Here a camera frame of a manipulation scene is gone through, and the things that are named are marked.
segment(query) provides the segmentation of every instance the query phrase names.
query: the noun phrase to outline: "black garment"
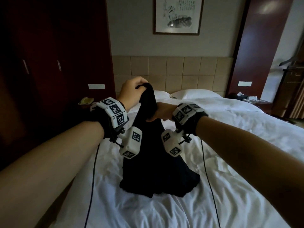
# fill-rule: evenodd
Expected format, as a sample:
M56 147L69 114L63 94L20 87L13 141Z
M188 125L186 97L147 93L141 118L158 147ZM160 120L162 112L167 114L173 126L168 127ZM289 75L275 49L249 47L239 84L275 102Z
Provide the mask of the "black garment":
M120 187L149 198L162 192L183 197L200 182L200 175L190 170L181 156L172 157L165 151L161 140L165 129L160 119L146 122L157 105L152 86L143 86L147 90L140 98L141 106L133 123L143 133L140 152L132 159L124 158Z

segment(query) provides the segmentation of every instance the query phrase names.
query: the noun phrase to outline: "white bedsheet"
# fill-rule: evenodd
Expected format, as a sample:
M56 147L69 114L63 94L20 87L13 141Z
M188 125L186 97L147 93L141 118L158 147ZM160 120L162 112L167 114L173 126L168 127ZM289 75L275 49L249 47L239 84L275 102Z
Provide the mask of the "white bedsheet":
M190 100L168 99L181 103ZM210 117L237 126L271 142L304 161L304 130L263 113L259 108L224 98L192 99ZM129 114L131 122L136 113ZM163 122L174 129L174 123ZM96 162L93 202L87 227L218 227L211 191L203 166L200 139L183 143L182 157L201 176L201 182L184 198L154 195L152 199L124 192L123 158L118 146L101 142ZM208 177L222 227L289 227L270 203L203 143ZM83 227L88 211L95 153L75 177L56 222L51 227Z

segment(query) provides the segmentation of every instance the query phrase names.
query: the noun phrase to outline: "wrist-mounted tracker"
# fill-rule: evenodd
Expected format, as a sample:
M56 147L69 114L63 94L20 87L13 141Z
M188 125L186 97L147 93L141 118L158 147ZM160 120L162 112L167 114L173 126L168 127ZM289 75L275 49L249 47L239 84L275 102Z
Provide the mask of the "wrist-mounted tracker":
M140 150L142 131L132 126L126 131L123 127L129 121L127 111L123 103L111 97L92 105L91 120L98 121L105 132L104 138L116 143L117 138L122 139L119 153L125 158L135 157Z
M196 136L196 126L199 119L203 116L208 116L205 110L195 103L182 103L173 111L172 119L175 121L176 130L165 130L162 135L162 142L165 150L173 157L177 157L182 153L181 144L189 143L190 134Z

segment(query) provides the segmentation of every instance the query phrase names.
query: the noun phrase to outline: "gray wall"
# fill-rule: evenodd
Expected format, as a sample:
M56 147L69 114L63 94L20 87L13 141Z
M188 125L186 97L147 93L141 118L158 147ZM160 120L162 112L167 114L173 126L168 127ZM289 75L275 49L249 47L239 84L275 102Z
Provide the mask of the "gray wall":
M303 31L304 0L294 0L261 99L273 102L283 77L282 69L287 67L287 65L279 67L279 64L295 55Z
M154 35L153 0L107 0L112 55L231 57L245 0L205 0L199 36Z

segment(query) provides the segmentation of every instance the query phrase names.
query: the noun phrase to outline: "wall switch plate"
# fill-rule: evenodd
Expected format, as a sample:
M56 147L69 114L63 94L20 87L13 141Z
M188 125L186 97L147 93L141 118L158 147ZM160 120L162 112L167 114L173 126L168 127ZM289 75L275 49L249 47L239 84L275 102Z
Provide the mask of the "wall switch plate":
M104 84L88 84L89 90L105 89Z
M251 86L252 81L239 81L238 86Z

